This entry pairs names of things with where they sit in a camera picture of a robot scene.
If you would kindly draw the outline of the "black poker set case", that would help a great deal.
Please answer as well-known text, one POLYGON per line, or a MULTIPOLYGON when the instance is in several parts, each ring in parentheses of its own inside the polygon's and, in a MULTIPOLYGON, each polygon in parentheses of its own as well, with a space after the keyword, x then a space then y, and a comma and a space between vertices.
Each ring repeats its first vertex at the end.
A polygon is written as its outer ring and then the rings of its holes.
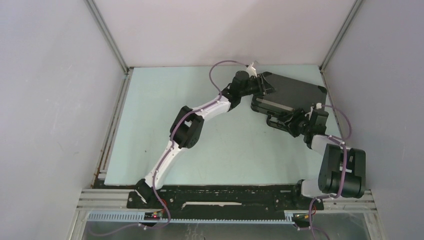
POLYGON ((253 96, 250 105, 253 111, 267 116, 268 126, 288 133, 288 127, 277 125, 280 116, 299 108, 304 109, 306 113, 313 109, 323 110, 317 105, 323 106, 326 103, 328 91, 325 87, 275 73, 269 77, 269 82, 276 92, 253 96))

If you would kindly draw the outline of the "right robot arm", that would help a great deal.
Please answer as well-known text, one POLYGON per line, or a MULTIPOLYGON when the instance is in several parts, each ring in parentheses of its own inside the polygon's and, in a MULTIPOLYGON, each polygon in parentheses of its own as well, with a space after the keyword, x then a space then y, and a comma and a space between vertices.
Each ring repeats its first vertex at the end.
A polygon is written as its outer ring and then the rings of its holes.
POLYGON ((300 190, 291 194, 291 204, 304 209, 311 198, 361 198, 365 193, 366 153, 326 134, 328 112, 297 108, 277 118, 276 126, 292 137, 303 136, 306 146, 322 156, 317 178, 300 181, 300 190))

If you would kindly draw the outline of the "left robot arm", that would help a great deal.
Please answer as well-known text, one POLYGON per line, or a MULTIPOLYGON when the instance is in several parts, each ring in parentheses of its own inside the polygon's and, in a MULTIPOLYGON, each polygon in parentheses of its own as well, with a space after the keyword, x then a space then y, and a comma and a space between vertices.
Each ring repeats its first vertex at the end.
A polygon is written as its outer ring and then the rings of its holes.
POLYGON ((167 146, 153 169, 135 185, 138 201, 145 208, 153 208, 158 202, 157 191, 164 185, 164 180, 177 156, 194 147, 199 141, 203 125, 212 118, 231 111, 237 107, 245 96, 263 97, 274 93, 275 87, 267 77, 272 73, 265 71, 249 74, 246 70, 236 72, 224 89, 213 100, 190 108, 183 106, 170 128, 167 146))

